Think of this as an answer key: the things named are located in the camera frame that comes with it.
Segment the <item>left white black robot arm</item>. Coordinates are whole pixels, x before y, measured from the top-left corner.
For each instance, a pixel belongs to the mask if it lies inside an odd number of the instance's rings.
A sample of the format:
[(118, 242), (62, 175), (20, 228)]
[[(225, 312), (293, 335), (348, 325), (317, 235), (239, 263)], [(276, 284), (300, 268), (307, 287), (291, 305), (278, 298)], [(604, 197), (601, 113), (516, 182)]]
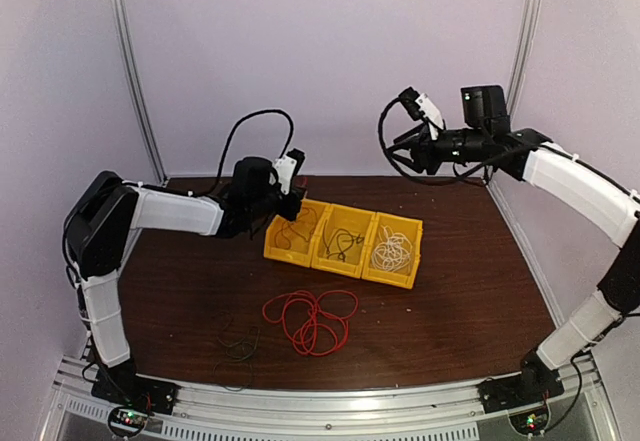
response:
[(65, 221), (63, 254), (97, 358), (112, 368), (104, 386), (121, 404), (133, 405), (144, 394), (142, 380), (122, 367), (132, 359), (118, 295), (130, 232), (152, 229), (230, 239), (253, 235), (257, 221), (274, 215), (293, 221), (306, 193), (294, 184), (304, 161), (298, 149), (274, 161), (245, 157), (217, 196), (125, 181), (112, 171), (101, 172), (87, 188)]

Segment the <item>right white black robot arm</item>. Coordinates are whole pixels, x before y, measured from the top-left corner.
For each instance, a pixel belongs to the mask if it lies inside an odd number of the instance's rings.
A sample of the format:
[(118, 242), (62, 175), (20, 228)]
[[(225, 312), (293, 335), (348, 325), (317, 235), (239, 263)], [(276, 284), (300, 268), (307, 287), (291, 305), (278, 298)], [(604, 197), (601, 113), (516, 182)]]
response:
[(393, 105), (401, 105), (416, 126), (381, 147), (403, 177), (433, 184), (444, 163), (467, 166), (454, 181), (483, 168), (559, 199), (604, 232), (618, 247), (595, 291), (523, 359), (512, 391), (519, 401), (535, 401), (554, 382), (556, 371), (573, 356), (604, 337), (639, 307), (639, 196), (531, 129), (514, 131), (499, 85), (461, 91), (465, 127), (449, 129), (439, 109), (412, 87)]

